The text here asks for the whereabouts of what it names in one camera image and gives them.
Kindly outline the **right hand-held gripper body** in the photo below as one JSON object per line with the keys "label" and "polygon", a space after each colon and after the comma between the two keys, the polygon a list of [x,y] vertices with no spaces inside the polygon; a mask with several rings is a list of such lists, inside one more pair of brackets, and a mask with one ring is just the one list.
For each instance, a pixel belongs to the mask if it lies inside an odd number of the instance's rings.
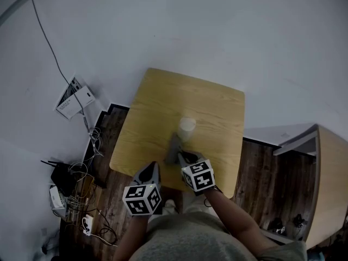
{"label": "right hand-held gripper body", "polygon": [[209,159],[195,164],[187,163],[181,168],[184,184],[190,188],[195,195],[201,195],[204,190],[215,187],[214,170]]}

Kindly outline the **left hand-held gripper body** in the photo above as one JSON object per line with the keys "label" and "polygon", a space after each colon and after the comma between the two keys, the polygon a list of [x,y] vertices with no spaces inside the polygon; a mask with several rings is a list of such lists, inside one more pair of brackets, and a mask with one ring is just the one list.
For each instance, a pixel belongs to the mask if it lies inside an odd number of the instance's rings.
{"label": "left hand-held gripper body", "polygon": [[158,185],[153,183],[125,187],[122,200],[130,215],[152,215],[161,203],[161,196]]}

